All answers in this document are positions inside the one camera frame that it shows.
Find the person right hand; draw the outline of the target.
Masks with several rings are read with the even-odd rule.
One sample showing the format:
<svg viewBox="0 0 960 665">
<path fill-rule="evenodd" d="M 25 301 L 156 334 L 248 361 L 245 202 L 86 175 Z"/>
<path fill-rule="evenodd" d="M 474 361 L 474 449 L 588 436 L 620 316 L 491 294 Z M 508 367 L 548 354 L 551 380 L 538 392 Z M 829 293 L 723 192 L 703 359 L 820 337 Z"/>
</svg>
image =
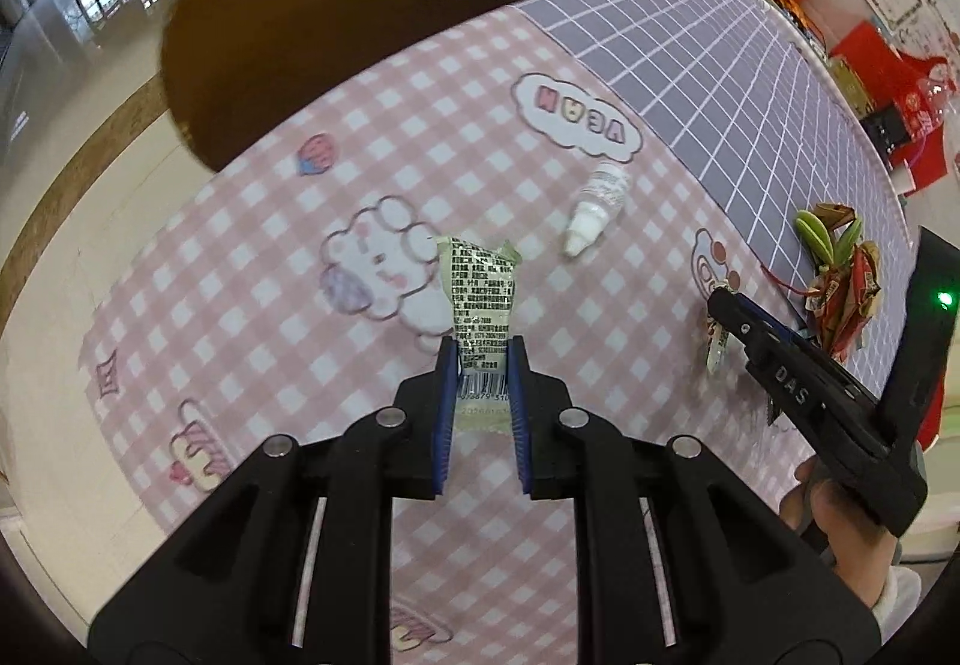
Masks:
<svg viewBox="0 0 960 665">
<path fill-rule="evenodd" d="M 794 470 L 794 486 L 779 503 L 779 517 L 796 532 L 804 512 L 827 535 L 835 557 L 835 573 L 867 606 L 882 597 L 896 550 L 896 538 L 877 525 L 833 480 L 814 482 L 817 459 L 809 457 Z"/>
</svg>

